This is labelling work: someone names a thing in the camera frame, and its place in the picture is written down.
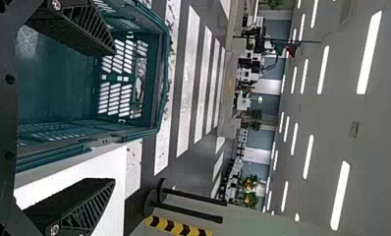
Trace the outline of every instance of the black pole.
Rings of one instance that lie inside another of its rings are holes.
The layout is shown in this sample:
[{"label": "black pole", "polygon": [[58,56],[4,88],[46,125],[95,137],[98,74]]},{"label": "black pole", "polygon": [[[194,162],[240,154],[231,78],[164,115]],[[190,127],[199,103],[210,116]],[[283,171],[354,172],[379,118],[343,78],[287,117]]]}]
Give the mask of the black pole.
[{"label": "black pole", "polygon": [[200,219],[213,221],[213,222],[216,222],[216,223],[219,223],[219,224],[223,223],[223,217],[219,216],[219,215],[207,214],[207,213],[195,211],[195,210],[192,210],[192,209],[182,208],[182,207],[178,207],[178,206],[166,205],[166,204],[158,203],[158,202],[155,202],[155,201],[151,201],[150,204],[153,207],[163,208],[163,209],[166,209],[166,210],[169,210],[169,211],[174,211],[174,212],[177,212],[177,213],[186,214],[186,215],[197,217],[197,218],[200,218]]},{"label": "black pole", "polygon": [[224,206],[224,207],[227,206],[227,203],[224,202],[224,201],[218,201],[218,200],[207,198],[207,197],[204,197],[204,196],[189,194],[189,193],[176,191],[176,190],[172,190],[172,189],[162,189],[162,191],[165,194],[180,196],[180,197],[183,197],[183,198],[197,200],[197,201],[205,202],[205,203],[208,203],[208,204],[220,205],[220,206]]},{"label": "black pole", "polygon": [[[250,36],[233,36],[234,38],[245,38],[245,39],[254,39],[254,37]],[[283,38],[272,38],[272,37],[266,37],[266,41],[275,40],[275,41],[285,41],[285,42],[298,42],[298,43],[322,43],[322,41],[312,41],[312,40],[290,40],[290,39],[283,39]]]}]

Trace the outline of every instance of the white ceiling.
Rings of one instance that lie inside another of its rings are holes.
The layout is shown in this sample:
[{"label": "white ceiling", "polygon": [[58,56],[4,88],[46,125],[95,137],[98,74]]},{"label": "white ceiling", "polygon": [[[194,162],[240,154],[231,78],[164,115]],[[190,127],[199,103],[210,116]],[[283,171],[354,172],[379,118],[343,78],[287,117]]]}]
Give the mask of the white ceiling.
[{"label": "white ceiling", "polygon": [[[287,63],[286,88],[294,67],[299,71],[295,94],[285,93],[281,111],[291,117],[287,143],[277,135],[278,168],[271,173],[271,210],[301,221],[330,227],[330,217],[343,160],[351,164],[340,232],[356,235],[391,235],[391,0],[355,0],[354,14],[340,26],[343,2],[319,0],[316,24],[310,29],[313,0],[303,0],[294,11],[293,28],[299,30],[307,14],[299,56]],[[382,22],[366,95],[356,95],[370,17],[383,10]],[[317,95],[321,58],[330,45],[322,95]],[[303,66],[309,59],[305,94],[300,94]],[[353,121],[361,123],[356,138],[349,136]],[[297,147],[290,155],[294,124],[299,123]],[[303,167],[308,136],[314,135],[308,178]],[[287,205],[280,212],[285,181],[290,182]]]}]

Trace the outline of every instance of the green plastic crate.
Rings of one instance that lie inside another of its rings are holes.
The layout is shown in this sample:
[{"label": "green plastic crate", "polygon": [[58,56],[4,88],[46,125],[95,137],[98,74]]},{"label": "green plastic crate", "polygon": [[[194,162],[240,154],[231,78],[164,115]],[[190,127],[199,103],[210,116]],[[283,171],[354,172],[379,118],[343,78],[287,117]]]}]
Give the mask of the green plastic crate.
[{"label": "green plastic crate", "polygon": [[18,167],[29,170],[158,133],[167,101],[169,30],[137,0],[93,0],[116,55],[86,57],[23,27]]}]

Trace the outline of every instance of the bolt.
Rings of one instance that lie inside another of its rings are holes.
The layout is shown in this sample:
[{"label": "bolt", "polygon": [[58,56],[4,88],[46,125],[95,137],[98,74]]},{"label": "bolt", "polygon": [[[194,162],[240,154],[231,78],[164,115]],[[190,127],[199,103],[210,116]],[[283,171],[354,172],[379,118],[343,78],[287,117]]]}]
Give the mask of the bolt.
[{"label": "bolt", "polygon": [[52,0],[52,6],[55,10],[61,11],[61,3],[58,0]]},{"label": "bolt", "polygon": [[56,225],[52,226],[52,228],[51,228],[51,236],[57,235],[58,231],[60,231],[60,225],[56,224]]}]

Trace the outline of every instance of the yellow black warning stripe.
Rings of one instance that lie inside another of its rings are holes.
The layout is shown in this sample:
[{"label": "yellow black warning stripe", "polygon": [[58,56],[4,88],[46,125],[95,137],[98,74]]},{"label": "yellow black warning stripe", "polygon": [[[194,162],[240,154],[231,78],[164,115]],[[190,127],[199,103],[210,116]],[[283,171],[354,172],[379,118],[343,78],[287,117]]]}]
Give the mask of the yellow black warning stripe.
[{"label": "yellow black warning stripe", "polygon": [[200,229],[197,227],[183,224],[178,221],[161,218],[158,216],[150,216],[145,220],[148,227],[156,228],[158,230],[170,233],[177,236],[212,236],[210,230]]}]

